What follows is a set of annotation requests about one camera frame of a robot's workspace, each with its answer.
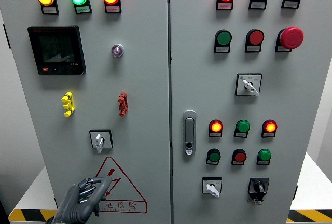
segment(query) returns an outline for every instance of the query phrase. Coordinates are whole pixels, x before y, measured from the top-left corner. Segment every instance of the yellow terminal connector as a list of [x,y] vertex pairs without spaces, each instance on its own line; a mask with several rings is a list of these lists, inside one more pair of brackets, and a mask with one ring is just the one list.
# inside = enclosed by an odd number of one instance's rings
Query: yellow terminal connector
[[63,109],[67,110],[64,115],[68,118],[75,111],[73,94],[71,92],[66,93],[61,101],[64,103]]

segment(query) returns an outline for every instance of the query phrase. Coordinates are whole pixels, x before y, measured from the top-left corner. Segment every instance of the meter display screen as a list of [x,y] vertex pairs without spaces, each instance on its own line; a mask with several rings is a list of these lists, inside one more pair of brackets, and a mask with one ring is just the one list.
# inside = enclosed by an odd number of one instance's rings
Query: meter display screen
[[78,26],[27,29],[41,75],[81,75],[86,72]]
[[71,39],[68,36],[40,36],[44,62],[75,62]]

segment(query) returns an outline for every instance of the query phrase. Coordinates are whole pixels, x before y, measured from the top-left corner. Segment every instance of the gray robotic glove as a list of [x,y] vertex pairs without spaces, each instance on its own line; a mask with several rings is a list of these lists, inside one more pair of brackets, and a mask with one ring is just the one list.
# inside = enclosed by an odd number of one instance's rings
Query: gray robotic glove
[[112,179],[95,177],[86,178],[78,185],[72,185],[64,196],[60,207],[54,216],[46,224],[84,224],[88,221],[92,212],[99,215],[99,202],[105,201]]

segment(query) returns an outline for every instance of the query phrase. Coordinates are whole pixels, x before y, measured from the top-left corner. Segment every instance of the red triangle warning sign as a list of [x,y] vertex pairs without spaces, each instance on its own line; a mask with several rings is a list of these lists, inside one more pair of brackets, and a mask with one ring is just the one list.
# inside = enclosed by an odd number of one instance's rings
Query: red triangle warning sign
[[117,162],[107,157],[96,177],[112,177],[106,202],[100,202],[100,212],[147,213],[147,202]]

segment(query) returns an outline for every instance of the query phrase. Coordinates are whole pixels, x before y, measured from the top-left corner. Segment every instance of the yellow black hazard stripe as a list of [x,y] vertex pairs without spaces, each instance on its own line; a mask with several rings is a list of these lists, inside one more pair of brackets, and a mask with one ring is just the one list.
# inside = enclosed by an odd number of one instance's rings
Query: yellow black hazard stripe
[[10,221],[44,222],[56,214],[56,210],[14,209],[9,216]]
[[332,210],[291,210],[288,222],[331,222]]

